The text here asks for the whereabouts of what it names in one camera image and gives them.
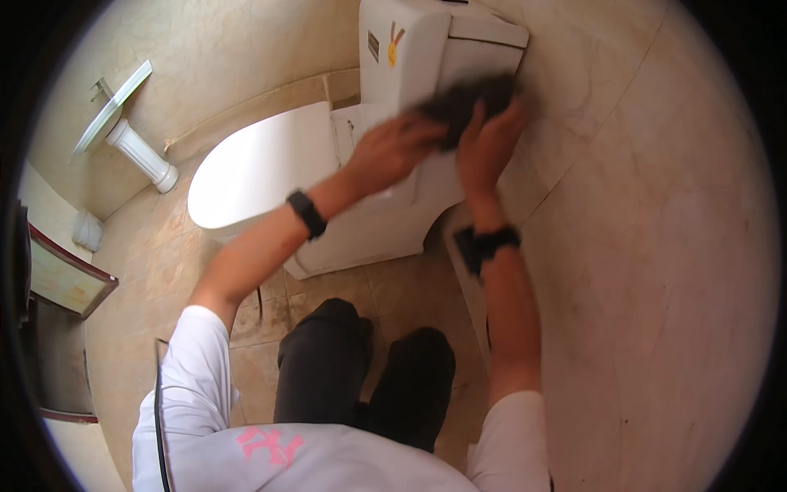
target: faucet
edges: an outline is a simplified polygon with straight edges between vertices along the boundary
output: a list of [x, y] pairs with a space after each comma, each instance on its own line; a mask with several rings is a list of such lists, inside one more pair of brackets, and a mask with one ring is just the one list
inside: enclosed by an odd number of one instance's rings
[[95, 102], [95, 100], [98, 99], [98, 96], [100, 96], [101, 94], [104, 94], [109, 99], [111, 99], [112, 96], [115, 95], [115, 93], [112, 92], [112, 89], [109, 88], [109, 84], [106, 82], [106, 79], [104, 79], [104, 77], [98, 79], [98, 82], [94, 83], [91, 88], [93, 87], [96, 87], [98, 91], [96, 91], [96, 94], [91, 99], [91, 102]]

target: marble wall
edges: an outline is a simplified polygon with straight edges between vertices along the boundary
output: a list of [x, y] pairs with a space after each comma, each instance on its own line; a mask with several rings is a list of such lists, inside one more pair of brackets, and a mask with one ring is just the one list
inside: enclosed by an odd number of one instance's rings
[[357, 0], [116, 0], [65, 62], [28, 158], [68, 202], [105, 219], [149, 181], [103, 142], [72, 157], [103, 103], [91, 102], [97, 80], [116, 90], [150, 59], [153, 74], [123, 116], [169, 158], [165, 140], [215, 115], [295, 80], [356, 67], [357, 19]]
[[90, 263], [93, 252], [71, 240], [78, 211], [57, 194], [28, 162], [24, 162], [19, 189], [22, 205], [28, 207], [28, 221], [61, 248]]
[[[484, 2], [532, 36], [532, 123], [500, 189], [541, 309], [556, 489], [705, 490], [778, 307], [774, 191], [745, 101], [678, 2]], [[488, 357], [482, 292], [452, 250]]]

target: toilet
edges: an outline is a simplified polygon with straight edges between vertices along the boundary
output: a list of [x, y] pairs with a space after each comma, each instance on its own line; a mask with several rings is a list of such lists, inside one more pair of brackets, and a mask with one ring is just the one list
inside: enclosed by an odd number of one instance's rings
[[[362, 0], [360, 103], [317, 102], [258, 121], [219, 143], [200, 164], [188, 213], [228, 242], [260, 216], [340, 169], [368, 128], [435, 91], [514, 71], [527, 31], [478, 3]], [[335, 217], [284, 264], [296, 279], [423, 251], [432, 224], [463, 198], [454, 153], [436, 154], [403, 182]]]

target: sink pedestal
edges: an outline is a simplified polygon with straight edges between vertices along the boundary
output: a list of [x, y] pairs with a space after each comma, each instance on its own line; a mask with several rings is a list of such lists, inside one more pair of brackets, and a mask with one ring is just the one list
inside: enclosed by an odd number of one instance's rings
[[120, 118], [115, 128], [106, 136], [106, 142], [120, 149], [120, 152], [153, 181], [161, 193], [166, 193], [175, 186], [175, 181], [178, 180], [177, 168], [156, 154], [156, 151], [128, 126], [125, 118]]

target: black watch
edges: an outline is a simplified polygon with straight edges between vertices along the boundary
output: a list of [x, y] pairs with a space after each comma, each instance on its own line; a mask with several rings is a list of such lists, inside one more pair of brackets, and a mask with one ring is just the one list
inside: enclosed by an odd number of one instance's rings
[[309, 241], [319, 238], [324, 232], [327, 223], [314, 208], [314, 203], [303, 191], [296, 190], [287, 197], [295, 213], [303, 220], [309, 230]]
[[475, 276], [481, 275], [481, 263], [494, 258], [502, 246], [519, 247], [522, 244], [519, 233], [511, 226], [483, 234], [475, 234], [473, 227], [469, 227], [455, 232], [453, 240], [459, 247], [467, 270]]

